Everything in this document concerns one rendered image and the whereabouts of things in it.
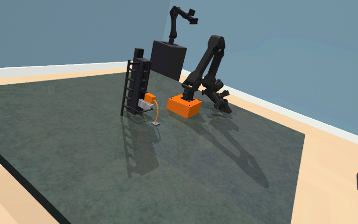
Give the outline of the orange cord with boxy plug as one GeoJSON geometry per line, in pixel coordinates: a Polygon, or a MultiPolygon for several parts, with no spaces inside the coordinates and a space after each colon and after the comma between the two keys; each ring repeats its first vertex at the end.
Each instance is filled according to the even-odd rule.
{"type": "Polygon", "coordinates": [[[156,106],[157,106],[157,116],[156,116],[156,120],[155,120],[155,123],[156,123],[157,117],[158,117],[158,104],[157,104],[157,102],[155,101],[155,96],[152,95],[152,94],[150,94],[150,93],[148,93],[148,92],[146,92],[146,91],[144,91],[144,90],[143,90],[143,91],[141,90],[141,91],[140,91],[139,98],[141,98],[141,99],[147,101],[147,102],[150,103],[150,104],[156,103],[156,106]]]}

